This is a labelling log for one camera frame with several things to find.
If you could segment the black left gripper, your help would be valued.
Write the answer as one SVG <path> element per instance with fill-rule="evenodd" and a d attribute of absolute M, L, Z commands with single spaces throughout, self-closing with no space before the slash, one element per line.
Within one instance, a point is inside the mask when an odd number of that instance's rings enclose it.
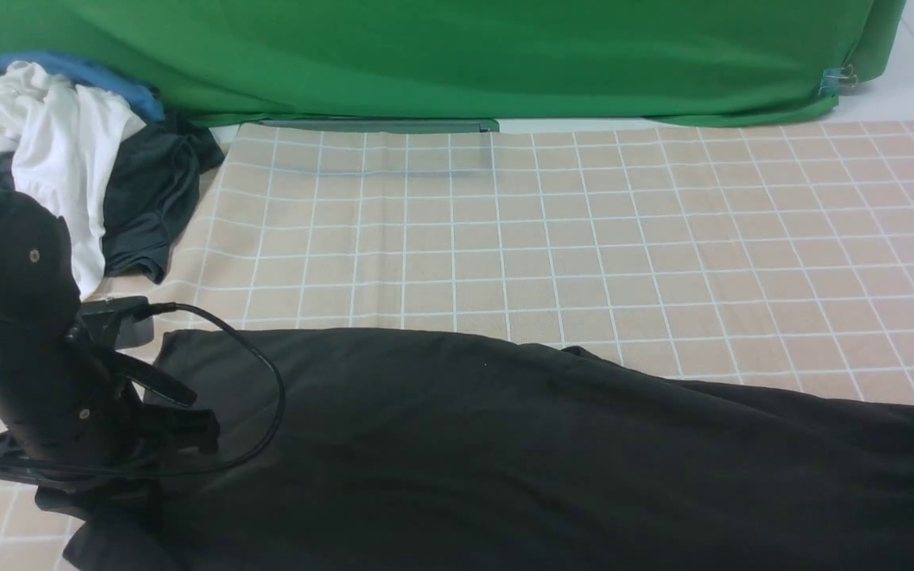
<path fill-rule="evenodd" d="M 159 471 L 184 451 L 217 452 L 217 418 L 195 398 L 80 323 L 50 334 L 0 321 L 0 481 L 35 485 L 43 511 L 156 515 Z"/>

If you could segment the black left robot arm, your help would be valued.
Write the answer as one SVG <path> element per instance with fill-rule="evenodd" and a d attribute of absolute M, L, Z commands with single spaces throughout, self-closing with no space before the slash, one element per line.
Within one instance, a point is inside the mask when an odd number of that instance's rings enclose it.
<path fill-rule="evenodd" d="M 35 487 L 43 511 L 153 513 L 175 456 L 217 452 L 196 394 L 116 351 L 125 308 L 144 303 L 94 303 L 84 319 L 65 221 L 0 190 L 0 481 Z"/>

